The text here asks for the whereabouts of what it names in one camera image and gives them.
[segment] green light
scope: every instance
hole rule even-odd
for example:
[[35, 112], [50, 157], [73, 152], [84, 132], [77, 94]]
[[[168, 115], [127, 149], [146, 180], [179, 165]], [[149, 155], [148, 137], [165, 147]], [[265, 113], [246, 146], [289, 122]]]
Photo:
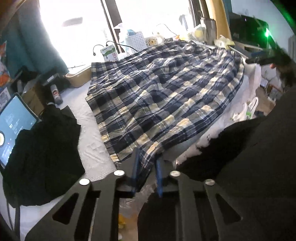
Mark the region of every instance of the green light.
[[268, 38], [270, 36], [270, 31], [268, 29], [266, 29], [266, 32], [265, 32], [265, 37]]

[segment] bright window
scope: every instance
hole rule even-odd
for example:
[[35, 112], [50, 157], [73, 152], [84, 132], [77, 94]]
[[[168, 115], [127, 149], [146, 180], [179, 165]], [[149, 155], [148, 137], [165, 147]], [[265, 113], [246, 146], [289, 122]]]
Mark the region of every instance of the bright window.
[[115, 0], [121, 20], [127, 28], [142, 31], [144, 37], [159, 32], [163, 37], [175, 36], [185, 31], [180, 19], [185, 18], [188, 28], [193, 28], [188, 0]]
[[[92, 52], [94, 45], [105, 45], [112, 40], [99, 0], [39, 1], [41, 18], [50, 40], [68, 67], [104, 61], [101, 46], [95, 47], [96, 56]], [[79, 17], [83, 17], [82, 24], [62, 27], [64, 21]]]

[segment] cable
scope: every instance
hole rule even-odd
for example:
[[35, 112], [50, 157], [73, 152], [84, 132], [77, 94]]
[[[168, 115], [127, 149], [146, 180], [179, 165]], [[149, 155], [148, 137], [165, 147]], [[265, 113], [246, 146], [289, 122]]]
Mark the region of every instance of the cable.
[[81, 67], [81, 66], [84, 66], [85, 64], [82, 64], [82, 65], [78, 65], [78, 66], [74, 66], [74, 67], [68, 67], [68, 69], [72, 69], [72, 68], [77, 68], [77, 67]]
[[102, 46], [103, 48], [105, 48], [103, 45], [101, 45], [101, 44], [97, 44], [97, 45], [95, 45], [94, 47], [96, 47], [96, 46]]
[[15, 235], [20, 238], [20, 206], [18, 201], [16, 200], [16, 207], [15, 207]]
[[172, 32], [174, 35], [177, 35], [177, 34], [174, 33], [172, 30], [170, 30], [170, 29], [168, 28], [168, 26], [166, 26], [166, 27], [167, 27], [167, 29], [168, 29], [170, 32]]
[[131, 48], [131, 49], [133, 49], [133, 50], [135, 50], [135, 51], [137, 51], [137, 52], [138, 52], [138, 50], [134, 49], [134, 48], [133, 48], [133, 47], [131, 47], [131, 46], [124, 45], [124, 44], [118, 44], [118, 43], [115, 43], [115, 44], [117, 44], [117, 45], [120, 45], [120, 46], [126, 46], [126, 47], [129, 47], [129, 48]]

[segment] wall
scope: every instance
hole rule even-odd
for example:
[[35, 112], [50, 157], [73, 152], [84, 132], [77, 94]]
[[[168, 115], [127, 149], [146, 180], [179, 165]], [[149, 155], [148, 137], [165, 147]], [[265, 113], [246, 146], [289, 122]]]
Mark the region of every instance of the wall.
[[266, 21], [275, 41], [288, 51], [288, 38], [293, 35], [293, 31], [270, 0], [231, 0], [231, 4], [234, 13]]

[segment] black cloth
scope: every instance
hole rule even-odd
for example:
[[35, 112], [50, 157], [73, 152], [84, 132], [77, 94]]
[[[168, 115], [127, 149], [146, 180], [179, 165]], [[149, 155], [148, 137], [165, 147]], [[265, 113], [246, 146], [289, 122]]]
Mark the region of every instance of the black cloth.
[[[292, 87], [267, 117], [226, 128], [203, 148], [202, 155], [189, 158], [178, 170], [194, 180], [214, 179], [240, 208], [255, 217], [268, 240], [294, 240], [295, 125], [296, 87]], [[178, 198], [174, 200], [150, 196], [138, 217], [139, 241], [172, 240], [172, 234], [162, 230], [168, 225], [175, 232], [175, 214], [160, 210], [173, 210], [168, 205], [175, 205]], [[159, 214], [166, 216], [166, 222], [158, 222]], [[158, 233], [149, 234], [147, 230], [154, 228]]]
[[3, 171], [8, 202], [43, 205], [63, 195], [85, 170], [77, 150], [81, 126], [69, 107], [49, 105], [42, 121], [21, 130]]

